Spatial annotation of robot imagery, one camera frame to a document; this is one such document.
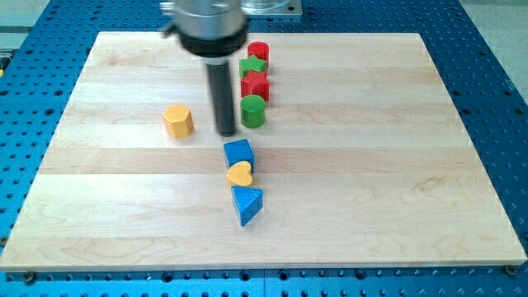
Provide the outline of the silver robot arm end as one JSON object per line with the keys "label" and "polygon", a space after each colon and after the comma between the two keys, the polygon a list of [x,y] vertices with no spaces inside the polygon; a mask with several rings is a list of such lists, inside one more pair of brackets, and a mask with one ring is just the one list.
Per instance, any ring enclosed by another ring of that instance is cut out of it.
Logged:
{"label": "silver robot arm end", "polygon": [[176,35],[183,49],[206,64],[227,63],[247,40],[240,0],[169,0],[160,3],[160,10],[170,17],[163,35]]}

